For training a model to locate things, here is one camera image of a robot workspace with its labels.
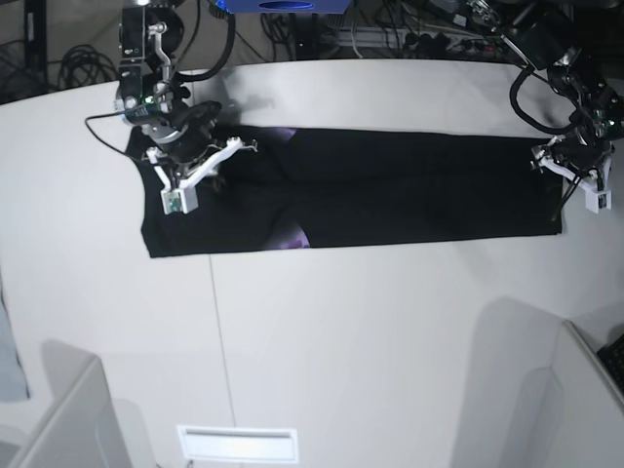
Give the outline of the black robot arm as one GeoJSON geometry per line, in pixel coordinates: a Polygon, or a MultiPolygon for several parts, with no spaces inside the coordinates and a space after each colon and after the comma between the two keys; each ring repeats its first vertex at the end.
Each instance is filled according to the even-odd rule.
{"type": "Polygon", "coordinates": [[[178,189],[191,178],[212,151],[220,147],[211,130],[221,104],[207,100],[190,105],[189,84],[213,78],[233,51],[236,19],[218,6],[227,21],[224,50],[206,72],[192,75],[179,70],[194,41],[182,46],[185,26],[177,13],[179,1],[128,1],[122,10],[119,40],[116,111],[143,135],[147,147],[140,157],[164,175],[165,186],[178,189]]]}

